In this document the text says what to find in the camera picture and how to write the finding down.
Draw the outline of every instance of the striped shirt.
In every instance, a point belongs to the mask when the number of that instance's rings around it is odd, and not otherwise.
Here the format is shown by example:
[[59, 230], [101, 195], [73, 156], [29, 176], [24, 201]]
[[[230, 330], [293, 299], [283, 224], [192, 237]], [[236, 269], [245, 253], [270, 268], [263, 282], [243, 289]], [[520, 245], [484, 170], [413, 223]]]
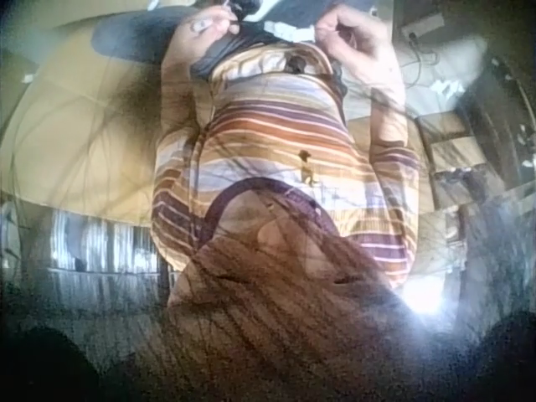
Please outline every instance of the striped shirt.
[[[244, 77], [232, 66], [234, 79], [214, 86], [214, 115], [191, 155], [185, 160], [181, 145], [191, 127], [170, 132], [157, 148], [152, 236], [161, 254], [181, 270], [210, 240], [233, 197], [268, 189], [359, 244], [393, 285], [403, 281], [416, 250], [415, 153], [397, 146], [359, 150], [324, 76], [272, 70]], [[226, 74], [220, 69], [220, 78]]]

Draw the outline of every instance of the hand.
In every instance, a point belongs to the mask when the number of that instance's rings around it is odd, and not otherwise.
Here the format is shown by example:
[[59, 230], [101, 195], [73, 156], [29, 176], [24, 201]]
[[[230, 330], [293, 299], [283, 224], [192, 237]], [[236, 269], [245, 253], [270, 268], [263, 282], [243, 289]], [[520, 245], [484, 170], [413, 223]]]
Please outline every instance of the hand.
[[[228, 32], [239, 32], [239, 26], [231, 24], [231, 21], [236, 20], [237, 17], [225, 6], [205, 8], [187, 18], [175, 30], [162, 62], [162, 70], [177, 66], [189, 69], [189, 66], [207, 54], [214, 42], [222, 39]], [[201, 32], [194, 32], [194, 24], [200, 22], [206, 22], [208, 27]]]
[[317, 22], [317, 43], [358, 80], [404, 103], [405, 87], [389, 31], [367, 13], [340, 4]]

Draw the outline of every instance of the bright light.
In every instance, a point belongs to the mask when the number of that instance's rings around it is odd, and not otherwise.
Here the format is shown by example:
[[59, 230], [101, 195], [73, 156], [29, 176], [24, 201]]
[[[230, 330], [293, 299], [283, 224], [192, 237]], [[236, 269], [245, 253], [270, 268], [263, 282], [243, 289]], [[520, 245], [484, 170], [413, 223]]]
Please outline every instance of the bright light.
[[435, 314], [442, 300], [445, 275], [430, 275], [411, 278], [404, 284], [402, 299], [418, 314]]

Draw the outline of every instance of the woman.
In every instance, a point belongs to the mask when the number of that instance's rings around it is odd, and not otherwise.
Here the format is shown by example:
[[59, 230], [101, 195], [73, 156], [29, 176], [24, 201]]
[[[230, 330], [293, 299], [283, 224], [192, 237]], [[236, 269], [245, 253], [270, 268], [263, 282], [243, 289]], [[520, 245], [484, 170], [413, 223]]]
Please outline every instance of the woman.
[[[437, 350], [391, 291], [415, 258], [419, 161], [388, 31], [340, 5], [317, 45], [232, 54], [210, 76], [200, 130], [190, 71], [235, 20], [225, 7], [194, 15], [162, 63], [152, 236], [186, 267], [137, 384], [217, 400], [410, 392]], [[369, 155], [348, 134], [330, 59], [372, 90]]]

